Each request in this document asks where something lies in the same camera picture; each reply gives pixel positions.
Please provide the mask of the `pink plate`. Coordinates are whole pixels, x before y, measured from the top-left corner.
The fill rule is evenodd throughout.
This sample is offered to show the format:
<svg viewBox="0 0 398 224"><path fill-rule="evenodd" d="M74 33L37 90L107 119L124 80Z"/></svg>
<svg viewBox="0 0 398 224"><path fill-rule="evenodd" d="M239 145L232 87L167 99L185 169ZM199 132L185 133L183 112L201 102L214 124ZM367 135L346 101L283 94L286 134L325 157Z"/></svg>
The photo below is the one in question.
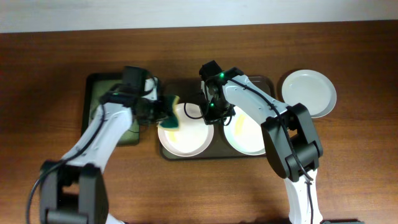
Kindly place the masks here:
<svg viewBox="0 0 398 224"><path fill-rule="evenodd" d="M158 127L158 137L163 147L175 156L193 157L202 153L211 143L215 128L207 125L204 119L191 119L201 115L200 107L193 103L179 103L176 105L179 126L177 129L163 129Z"/></svg>

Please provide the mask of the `white green-tinted plate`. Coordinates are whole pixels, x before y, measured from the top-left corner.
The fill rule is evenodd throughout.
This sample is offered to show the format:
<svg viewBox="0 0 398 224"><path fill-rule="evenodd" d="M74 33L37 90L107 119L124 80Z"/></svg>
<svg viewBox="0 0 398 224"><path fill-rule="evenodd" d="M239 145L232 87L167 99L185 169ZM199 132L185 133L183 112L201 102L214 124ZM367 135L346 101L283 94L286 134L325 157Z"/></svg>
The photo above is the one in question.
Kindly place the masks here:
<svg viewBox="0 0 398 224"><path fill-rule="evenodd" d="M235 115L229 125L223 127L227 142L238 152L248 156L265 155L266 150L261 126L241 108L234 107Z"/></svg>

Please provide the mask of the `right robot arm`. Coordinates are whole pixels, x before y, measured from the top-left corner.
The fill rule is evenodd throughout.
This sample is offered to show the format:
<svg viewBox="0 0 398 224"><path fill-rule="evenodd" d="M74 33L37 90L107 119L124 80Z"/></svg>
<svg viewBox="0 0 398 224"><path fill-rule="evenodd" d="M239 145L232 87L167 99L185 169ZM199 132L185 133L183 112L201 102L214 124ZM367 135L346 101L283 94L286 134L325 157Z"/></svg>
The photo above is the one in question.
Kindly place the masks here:
<svg viewBox="0 0 398 224"><path fill-rule="evenodd" d="M234 115L234 106L249 115L261 127L268 163L285 182L289 221L321 223L315 181L323 148L308 109L277 101L236 67L222 70L211 62L199 74L205 123L224 123Z"/></svg>

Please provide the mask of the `green and yellow sponge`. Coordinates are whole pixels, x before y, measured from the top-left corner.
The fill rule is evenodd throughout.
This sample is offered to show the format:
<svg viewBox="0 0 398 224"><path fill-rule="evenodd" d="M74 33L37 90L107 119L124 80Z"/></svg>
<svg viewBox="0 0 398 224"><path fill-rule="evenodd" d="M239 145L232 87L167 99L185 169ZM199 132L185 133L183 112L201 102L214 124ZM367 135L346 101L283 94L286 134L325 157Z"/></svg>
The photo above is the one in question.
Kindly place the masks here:
<svg viewBox="0 0 398 224"><path fill-rule="evenodd" d="M180 98L177 95L164 95L160 101L160 120L158 127L166 131L179 129L180 120L177 114L177 105Z"/></svg>

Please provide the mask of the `pale blue plate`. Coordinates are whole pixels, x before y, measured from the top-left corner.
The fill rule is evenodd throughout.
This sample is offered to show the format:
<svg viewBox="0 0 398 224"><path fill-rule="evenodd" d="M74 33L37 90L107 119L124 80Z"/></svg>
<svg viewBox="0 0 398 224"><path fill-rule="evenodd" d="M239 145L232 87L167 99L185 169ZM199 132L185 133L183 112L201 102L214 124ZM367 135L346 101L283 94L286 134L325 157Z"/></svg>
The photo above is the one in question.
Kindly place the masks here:
<svg viewBox="0 0 398 224"><path fill-rule="evenodd" d="M303 104L312 118L321 118L334 109L335 86L324 74L314 70L297 70L287 75L281 93L288 105Z"/></svg>

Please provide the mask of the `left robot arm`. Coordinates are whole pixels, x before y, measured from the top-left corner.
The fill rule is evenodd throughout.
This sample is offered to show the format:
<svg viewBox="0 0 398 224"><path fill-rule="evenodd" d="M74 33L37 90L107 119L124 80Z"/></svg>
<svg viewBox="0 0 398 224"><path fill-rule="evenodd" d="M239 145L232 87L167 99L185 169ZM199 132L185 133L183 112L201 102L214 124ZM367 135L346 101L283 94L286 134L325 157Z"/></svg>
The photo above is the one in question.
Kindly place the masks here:
<svg viewBox="0 0 398 224"><path fill-rule="evenodd" d="M103 179L109 158L135 119L155 123L170 118L177 124L178 101L154 90L110 90L101 96L95 118L78 142L59 161L45 161L40 169L40 222L119 223L109 212Z"/></svg>

